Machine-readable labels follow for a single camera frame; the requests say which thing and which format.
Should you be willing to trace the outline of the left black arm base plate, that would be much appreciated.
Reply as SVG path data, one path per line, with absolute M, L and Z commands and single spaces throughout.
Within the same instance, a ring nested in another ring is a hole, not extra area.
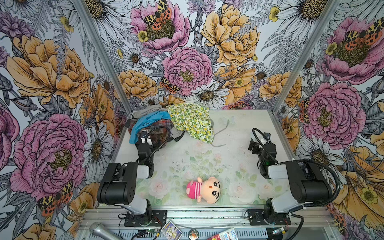
M 142 215 L 129 215 L 125 227 L 163 227 L 167 221 L 167 210 L 151 210 Z

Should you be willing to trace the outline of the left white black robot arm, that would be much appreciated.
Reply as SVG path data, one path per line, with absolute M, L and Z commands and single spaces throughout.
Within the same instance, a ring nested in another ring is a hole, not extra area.
M 100 204 L 127 210 L 133 224 L 148 225 L 155 219 L 150 201 L 136 194 L 137 181 L 150 179 L 155 169 L 151 133 L 143 131 L 139 134 L 135 143 L 138 160 L 108 165 L 97 192 Z

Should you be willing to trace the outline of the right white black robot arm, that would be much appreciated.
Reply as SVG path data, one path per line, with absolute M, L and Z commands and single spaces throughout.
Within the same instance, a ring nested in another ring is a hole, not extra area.
M 314 160 L 289 160 L 278 162 L 277 146 L 270 134 L 257 128 L 249 150 L 258 156 L 260 174 L 267 180 L 287 180 L 289 190 L 269 198 L 261 209 L 249 209 L 245 214 L 252 226 L 289 225 L 295 212 L 331 203 L 339 194 L 341 182 L 337 173 Z

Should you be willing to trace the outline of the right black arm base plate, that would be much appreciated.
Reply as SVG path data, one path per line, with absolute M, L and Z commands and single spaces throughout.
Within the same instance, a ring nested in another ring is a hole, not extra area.
M 246 216 L 251 226 L 286 226 L 291 225 L 288 214 L 266 213 L 262 209 L 248 209 Z

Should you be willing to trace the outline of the red plaid cloth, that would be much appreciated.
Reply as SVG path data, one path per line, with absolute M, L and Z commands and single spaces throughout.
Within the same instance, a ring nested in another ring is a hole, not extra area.
M 161 145 L 168 136 L 168 131 L 165 129 L 165 127 L 171 130 L 174 127 L 174 124 L 171 122 L 171 120 L 160 120 L 153 123 L 147 128 L 141 129 L 141 131 L 144 131 L 144 130 L 153 131 L 153 133 L 156 134 L 159 139 L 159 145 Z

